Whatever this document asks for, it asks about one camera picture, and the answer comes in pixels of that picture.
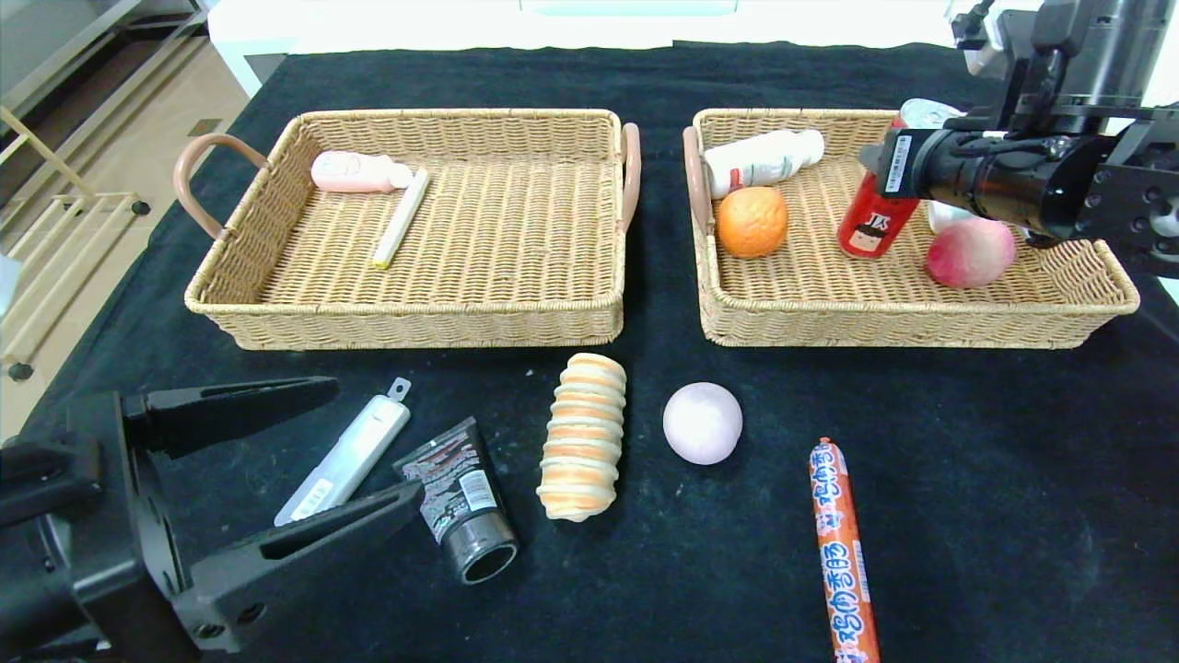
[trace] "woven basket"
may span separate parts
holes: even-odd
[[[684,130],[700,323],[722,346],[1072,348],[1138,290],[1104,242],[1020,245],[990,285],[946,288],[924,270],[933,239],[926,205],[882,258],[852,260],[836,230],[864,175],[859,147],[878,143],[895,111],[705,110]],[[717,250],[714,206],[700,153],[778,129],[817,129],[823,159],[780,182],[790,210],[786,244],[764,258]]]
[[[189,191],[213,144],[261,169],[224,229]],[[429,170],[388,270],[370,258],[402,191],[320,191],[310,168],[324,150]],[[601,110],[312,112],[269,158],[204,136],[173,180],[215,238],[184,302],[246,349],[606,343],[623,328],[640,168],[638,129]]]

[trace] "white sticker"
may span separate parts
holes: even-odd
[[[888,179],[884,182],[884,192],[895,193],[901,190],[901,179],[904,177],[904,163],[909,158],[909,143],[911,136],[897,136],[896,147],[893,149],[893,164],[888,166]]]
[[[308,516],[312,516],[315,508],[323,504],[324,498],[328,497],[332,487],[335,487],[335,484],[327,479],[316,481],[307,493],[307,497],[303,498],[303,501],[298,503],[298,506],[291,512],[291,520],[302,520]]]
[[[859,573],[859,589],[864,593],[864,603],[871,603],[872,595],[868,593],[868,571],[864,569],[864,551],[859,547],[859,539],[854,539],[851,546],[856,549],[856,572]]]
[[[459,478],[462,486],[462,497],[467,498],[467,505],[472,511],[480,508],[495,508],[495,495],[492,494],[492,484],[487,480],[487,473],[482,470],[468,472]]]

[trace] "orange sausage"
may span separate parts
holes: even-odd
[[[848,464],[829,438],[811,449],[810,477],[835,663],[880,663]]]

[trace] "black table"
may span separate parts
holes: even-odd
[[[414,381],[390,460],[468,414],[490,446],[522,556],[459,586],[415,523],[375,558],[323,569],[305,619],[239,661],[830,661],[806,457],[847,453],[888,661],[1179,659],[1179,328],[1152,278],[1142,310],[1067,352],[723,349],[699,328],[679,132],[716,106],[968,106],[994,94],[961,55],[790,45],[377,52],[292,57],[231,132],[265,151],[311,110],[607,107],[643,130],[626,327],[601,352],[630,375],[619,499],[584,524],[545,519],[545,422],[572,349],[251,353],[182,303],[209,248],[178,208],[33,414],[70,399],[305,374],[331,405],[256,436],[162,460],[182,554],[270,525],[367,399]],[[226,218],[252,177],[215,153],[193,183]],[[661,407],[680,385],[727,386],[745,411],[732,458],[673,455]],[[211,655],[211,659],[230,659]]]

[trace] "pink basket handle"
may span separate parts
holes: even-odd
[[[687,203],[692,209],[692,218],[700,234],[707,237],[712,221],[712,197],[709,195],[709,182],[704,177],[704,163],[700,159],[700,144],[694,126],[684,129],[684,170],[687,172]]]
[[[250,163],[258,166],[259,169],[270,166],[270,162],[266,157],[263,157],[257,150],[246,145],[242,139],[230,136],[228,133],[206,133],[204,136],[198,136],[189,146],[180,152],[180,157],[176,159],[176,169],[172,171],[172,189],[176,190],[176,198],[180,201],[180,206],[196,219],[200,228],[205,229],[213,239],[220,237],[224,229],[222,224],[217,223],[217,219],[209,216],[205,208],[200,206],[200,203],[192,197],[192,190],[189,186],[189,180],[192,179],[192,166],[204,155],[206,150],[211,149],[213,145],[229,145],[237,150],[239,155],[250,159]]]
[[[639,180],[643,175],[639,125],[633,122],[623,125],[623,143],[626,150],[626,175],[623,179],[623,221],[618,229],[625,235],[634,221],[634,210],[639,206]]]

